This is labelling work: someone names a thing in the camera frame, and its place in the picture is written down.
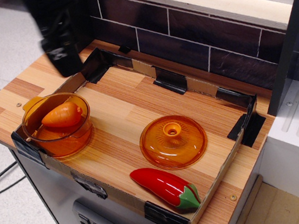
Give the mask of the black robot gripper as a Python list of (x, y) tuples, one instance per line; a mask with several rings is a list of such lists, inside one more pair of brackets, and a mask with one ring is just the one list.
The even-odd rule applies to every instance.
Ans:
[(57, 71), (63, 77), (80, 72), (83, 65), (68, 12), (76, 0), (22, 1), (41, 32), (42, 49)]

